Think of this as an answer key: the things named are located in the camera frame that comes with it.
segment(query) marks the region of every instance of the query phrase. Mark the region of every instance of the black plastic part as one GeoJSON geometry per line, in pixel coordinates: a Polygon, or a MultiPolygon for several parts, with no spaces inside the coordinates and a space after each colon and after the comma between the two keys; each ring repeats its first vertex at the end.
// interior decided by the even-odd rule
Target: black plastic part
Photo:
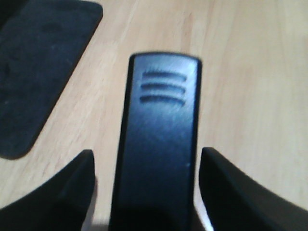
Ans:
{"type": "Polygon", "coordinates": [[[0,210],[1,231],[79,231],[95,184],[94,159],[84,150],[45,184],[0,210]]]}
{"type": "Polygon", "coordinates": [[[79,0],[0,1],[0,156],[35,142],[103,10],[79,0]]]}
{"type": "Polygon", "coordinates": [[[213,148],[202,152],[199,184],[215,231],[307,231],[308,212],[249,178],[213,148]]]}
{"type": "Polygon", "coordinates": [[[201,62],[174,53],[130,58],[111,231],[188,231],[201,62]]]}

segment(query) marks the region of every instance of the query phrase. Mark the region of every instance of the light wood surface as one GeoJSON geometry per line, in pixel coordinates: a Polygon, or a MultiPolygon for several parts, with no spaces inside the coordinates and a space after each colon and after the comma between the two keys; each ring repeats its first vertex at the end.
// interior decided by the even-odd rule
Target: light wood surface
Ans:
{"type": "MultiPolygon", "coordinates": [[[[104,17],[34,147],[19,160],[0,159],[0,207],[92,149],[93,223],[107,224],[128,59],[175,51],[203,61],[198,158],[202,147],[215,147],[308,209],[308,1],[99,2],[104,17]]],[[[195,204],[202,216],[198,188],[195,204]]]]}

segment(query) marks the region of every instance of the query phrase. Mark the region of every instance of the black mouse pad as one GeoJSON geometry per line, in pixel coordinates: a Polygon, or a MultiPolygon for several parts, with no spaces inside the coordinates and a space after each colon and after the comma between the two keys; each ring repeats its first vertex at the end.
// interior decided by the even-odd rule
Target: black mouse pad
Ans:
{"type": "Polygon", "coordinates": [[[103,15],[79,0],[15,3],[0,3],[0,156],[8,159],[32,147],[103,15]]]}

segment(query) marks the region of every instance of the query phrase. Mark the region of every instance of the dark fabric mat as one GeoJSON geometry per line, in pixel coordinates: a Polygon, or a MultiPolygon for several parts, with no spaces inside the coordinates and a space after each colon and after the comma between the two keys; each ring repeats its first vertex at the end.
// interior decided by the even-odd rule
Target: dark fabric mat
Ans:
{"type": "Polygon", "coordinates": [[[103,15],[92,2],[19,2],[0,31],[0,156],[9,159],[32,147],[103,15]]]}

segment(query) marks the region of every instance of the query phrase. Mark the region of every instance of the wooden table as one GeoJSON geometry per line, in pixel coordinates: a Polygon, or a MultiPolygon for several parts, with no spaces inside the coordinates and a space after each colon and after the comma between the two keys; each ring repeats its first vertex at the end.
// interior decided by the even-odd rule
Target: wooden table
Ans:
{"type": "MultiPolygon", "coordinates": [[[[92,149],[93,224],[99,224],[92,230],[105,230],[128,59],[140,51],[175,51],[203,60],[198,160],[202,147],[215,147],[308,209],[308,1],[99,2],[104,17],[34,147],[19,160],[0,159],[0,207],[92,149]]],[[[198,187],[195,194],[202,216],[198,187]]]]}

